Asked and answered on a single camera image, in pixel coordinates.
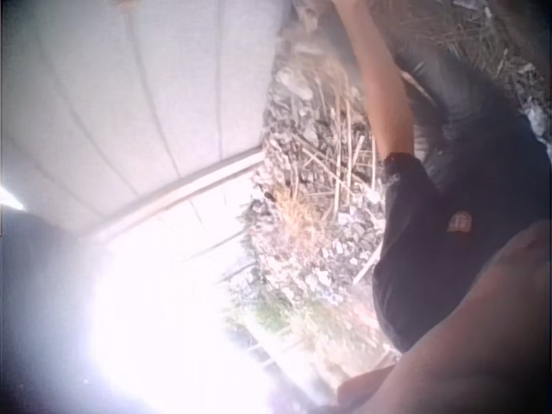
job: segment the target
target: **skin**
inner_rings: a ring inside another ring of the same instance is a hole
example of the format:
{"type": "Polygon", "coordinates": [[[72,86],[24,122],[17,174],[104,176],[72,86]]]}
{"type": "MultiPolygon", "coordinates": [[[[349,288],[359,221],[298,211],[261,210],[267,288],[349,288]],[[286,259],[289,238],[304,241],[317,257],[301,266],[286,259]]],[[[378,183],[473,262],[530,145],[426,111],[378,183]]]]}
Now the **skin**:
{"type": "Polygon", "coordinates": [[[334,4],[361,70],[365,109],[380,158],[391,153],[414,154],[414,123],[405,86],[367,3],[335,0],[334,4]]]}

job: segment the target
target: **red patch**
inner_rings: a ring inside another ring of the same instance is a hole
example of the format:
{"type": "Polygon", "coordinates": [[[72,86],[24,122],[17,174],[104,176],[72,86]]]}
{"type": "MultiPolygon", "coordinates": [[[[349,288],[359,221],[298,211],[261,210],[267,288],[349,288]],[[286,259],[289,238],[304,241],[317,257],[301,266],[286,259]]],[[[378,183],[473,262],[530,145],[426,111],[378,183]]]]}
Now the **red patch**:
{"type": "Polygon", "coordinates": [[[454,233],[460,231],[462,233],[469,233],[472,231],[472,216],[467,211],[458,211],[452,216],[450,222],[448,222],[447,231],[454,233]]]}

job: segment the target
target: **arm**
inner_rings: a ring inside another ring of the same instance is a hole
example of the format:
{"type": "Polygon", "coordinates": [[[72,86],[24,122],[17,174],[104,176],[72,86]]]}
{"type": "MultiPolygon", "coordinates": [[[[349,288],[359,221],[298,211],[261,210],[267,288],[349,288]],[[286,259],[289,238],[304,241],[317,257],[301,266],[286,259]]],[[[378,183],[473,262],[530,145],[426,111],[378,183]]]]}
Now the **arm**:
{"type": "Polygon", "coordinates": [[[394,367],[376,369],[345,381],[337,388],[338,406],[351,412],[361,407],[378,391],[394,367]]]}
{"type": "Polygon", "coordinates": [[[414,153],[413,120],[405,86],[363,0],[334,0],[361,69],[366,113],[382,160],[414,153]]]}

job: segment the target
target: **sleeve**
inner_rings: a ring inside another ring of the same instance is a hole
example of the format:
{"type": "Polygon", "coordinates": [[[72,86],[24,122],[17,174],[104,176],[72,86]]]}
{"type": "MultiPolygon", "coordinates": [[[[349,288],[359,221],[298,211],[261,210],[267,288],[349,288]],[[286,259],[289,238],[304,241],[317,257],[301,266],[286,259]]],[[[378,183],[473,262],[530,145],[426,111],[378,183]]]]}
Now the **sleeve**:
{"type": "Polygon", "coordinates": [[[384,168],[386,232],[374,270],[374,304],[381,328],[405,352],[432,318],[427,302],[446,235],[446,216],[442,198],[419,160],[391,154],[384,168]]]}

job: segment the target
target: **corrugated wall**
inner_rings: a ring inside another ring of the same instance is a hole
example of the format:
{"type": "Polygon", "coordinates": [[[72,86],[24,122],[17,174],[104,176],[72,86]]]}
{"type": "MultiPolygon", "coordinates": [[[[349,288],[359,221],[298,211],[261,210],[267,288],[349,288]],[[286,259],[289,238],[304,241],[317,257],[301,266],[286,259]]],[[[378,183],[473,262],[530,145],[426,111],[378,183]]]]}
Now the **corrugated wall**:
{"type": "Polygon", "coordinates": [[[282,0],[8,2],[3,185],[88,229],[260,143],[282,0]]]}

